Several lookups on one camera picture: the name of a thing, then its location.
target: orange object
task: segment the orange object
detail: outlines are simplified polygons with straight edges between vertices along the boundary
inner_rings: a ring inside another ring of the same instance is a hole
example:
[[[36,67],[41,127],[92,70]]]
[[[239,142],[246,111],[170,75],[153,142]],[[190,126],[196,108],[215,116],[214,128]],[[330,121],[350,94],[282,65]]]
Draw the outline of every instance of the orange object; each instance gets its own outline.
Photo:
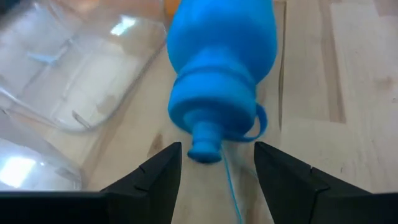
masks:
[[[173,19],[181,0],[165,0],[165,10],[168,19]]]

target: wooden table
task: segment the wooden table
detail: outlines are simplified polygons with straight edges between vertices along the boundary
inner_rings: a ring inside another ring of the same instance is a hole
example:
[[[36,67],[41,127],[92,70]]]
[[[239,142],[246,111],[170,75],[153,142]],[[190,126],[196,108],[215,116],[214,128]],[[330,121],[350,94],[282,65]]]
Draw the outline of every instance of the wooden table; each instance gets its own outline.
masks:
[[[397,191],[398,2],[277,1],[275,16],[279,54],[257,89],[269,115],[259,140],[371,192]],[[190,135],[169,120],[174,79],[163,49],[100,130],[87,160],[88,189],[107,186],[181,141],[183,171],[173,223],[236,223],[223,163],[190,160],[185,155]],[[225,146],[253,168],[253,144]],[[231,164],[246,223],[272,223],[257,180]]]

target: water bottle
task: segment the water bottle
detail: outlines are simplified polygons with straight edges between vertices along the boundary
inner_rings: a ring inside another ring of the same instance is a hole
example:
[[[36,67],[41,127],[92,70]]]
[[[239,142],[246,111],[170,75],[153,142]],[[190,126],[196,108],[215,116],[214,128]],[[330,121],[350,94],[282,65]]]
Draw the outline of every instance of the water bottle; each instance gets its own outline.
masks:
[[[169,101],[170,119],[193,136],[188,156],[221,160],[221,141],[248,142],[266,129],[256,85],[277,53],[272,0],[183,0],[167,35],[177,72]],[[260,133],[245,134],[255,117]]]

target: blue string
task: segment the blue string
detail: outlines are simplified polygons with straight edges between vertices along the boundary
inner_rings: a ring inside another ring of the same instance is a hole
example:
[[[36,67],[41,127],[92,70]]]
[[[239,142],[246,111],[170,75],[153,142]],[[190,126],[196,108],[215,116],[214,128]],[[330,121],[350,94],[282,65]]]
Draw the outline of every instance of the blue string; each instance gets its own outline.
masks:
[[[232,196],[232,200],[234,202],[236,216],[238,217],[239,224],[243,224],[242,215],[241,215],[241,212],[239,211],[238,203],[237,203],[236,197],[235,197],[234,187],[232,185],[231,174],[229,174],[228,162],[226,160],[226,156],[225,156],[225,153],[224,153],[223,149],[221,149],[221,152],[223,153],[223,157],[224,157],[224,165],[225,165],[225,169],[226,169],[226,176],[227,176],[227,179],[228,179],[229,189],[231,190],[231,196]]]

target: transparent container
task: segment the transparent container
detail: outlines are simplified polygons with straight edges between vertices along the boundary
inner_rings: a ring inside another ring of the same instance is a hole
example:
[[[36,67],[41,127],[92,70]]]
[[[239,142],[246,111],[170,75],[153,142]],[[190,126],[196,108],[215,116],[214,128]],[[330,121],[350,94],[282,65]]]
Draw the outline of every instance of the transparent container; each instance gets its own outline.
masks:
[[[76,166],[0,110],[0,190],[80,190]]]
[[[163,21],[155,0],[20,0],[0,17],[0,108],[100,126],[164,45]]]

